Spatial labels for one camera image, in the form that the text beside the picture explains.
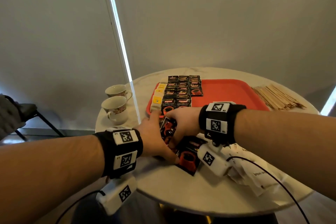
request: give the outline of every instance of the hand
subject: hand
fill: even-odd
[[[174,148],[184,136],[196,136],[201,132],[198,116],[202,107],[183,107],[166,113],[167,118],[177,121],[176,131],[169,142],[169,146]]]
[[[161,111],[153,111],[150,118],[144,118],[140,125],[136,126],[140,132],[143,151],[142,157],[149,156],[161,156],[171,163],[178,164],[179,158],[174,152],[172,152],[169,147],[161,138],[159,116]]]

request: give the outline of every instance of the white teacup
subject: white teacup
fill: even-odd
[[[123,124],[128,119],[126,110],[127,98],[123,96],[114,96],[105,99],[101,104],[101,107],[106,111],[107,117],[115,125]]]
[[[131,93],[131,96],[127,99],[127,101],[133,96],[133,93],[131,91],[126,91],[126,86],[123,84],[113,85],[111,87],[108,87],[105,90],[106,95],[111,98],[114,96],[123,96],[126,97],[127,93]]]

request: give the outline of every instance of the red tray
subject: red tray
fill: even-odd
[[[212,79],[202,80],[203,97],[192,97],[191,106],[201,107],[214,101],[233,101],[236,104],[246,105],[248,109],[269,111],[265,103],[253,89],[241,80]],[[150,115],[151,102],[154,91],[148,102],[146,112]]]

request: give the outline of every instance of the black cable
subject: black cable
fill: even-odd
[[[76,200],[72,205],[70,205],[62,214],[61,216],[59,216],[59,218],[57,219],[55,224],[58,224],[59,221],[61,220],[61,218],[67,213],[67,211],[69,211],[71,209],[71,207],[73,207],[75,204],[77,204],[80,200],[82,200],[83,198],[90,196],[94,193],[100,193],[103,196],[105,196],[105,193],[102,190],[95,190],[95,191],[91,191],[90,193],[87,193],[86,195],[82,196],[80,199]]]
[[[281,187],[283,187],[284,190],[289,194],[289,196],[292,198],[292,200],[294,201],[294,203],[296,203],[297,207],[299,208],[299,210],[300,210],[300,212],[302,213],[302,215],[303,215],[304,219],[306,220],[306,222],[307,222],[308,224],[310,224],[310,223],[309,223],[309,220],[307,219],[307,217],[306,217],[306,215],[305,215],[305,213],[303,212],[303,210],[301,209],[300,205],[299,205],[298,202],[295,200],[295,198],[293,197],[293,195],[288,191],[288,189],[287,189],[287,188],[286,188],[286,187],[285,187],[285,186],[284,186],[284,185],[283,185],[277,178],[275,178],[273,175],[271,175],[271,174],[270,174],[268,171],[266,171],[264,168],[262,168],[261,166],[259,166],[258,164],[254,163],[253,161],[251,161],[251,160],[249,160],[249,159],[247,159],[247,158],[238,157],[238,156],[231,156],[231,157],[229,157],[226,161],[229,162],[229,161],[230,161],[231,159],[233,159],[233,158],[240,158],[240,159],[246,160],[246,161],[248,161],[248,162],[250,162],[250,163],[256,165],[257,167],[259,167],[260,169],[262,169],[262,171],[264,171],[264,172],[267,173],[269,176],[271,176],[274,180],[276,180],[277,183],[280,184]]]

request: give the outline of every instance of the round table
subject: round table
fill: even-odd
[[[152,73],[126,85],[128,90],[133,92],[133,98],[127,104],[129,118],[123,126],[134,127],[146,117],[146,106],[161,78],[182,74],[200,75],[201,79],[238,79],[251,87],[270,83],[279,85],[257,75],[213,67],[176,68]],[[303,97],[287,90],[307,107],[305,110],[294,108],[290,111],[319,113]],[[96,121],[96,132],[104,131],[111,126],[113,126],[112,122],[107,118],[106,112],[101,109]],[[269,169],[275,173],[279,172],[270,164]],[[249,187],[236,184],[228,176],[215,176],[202,163],[196,174],[191,176],[164,161],[140,157],[133,174],[137,179],[140,193],[160,203],[190,213],[217,217],[242,217],[273,213],[294,204],[281,187],[275,193],[265,192],[257,197]],[[313,192],[312,189],[290,176],[285,177],[282,182],[297,201]]]

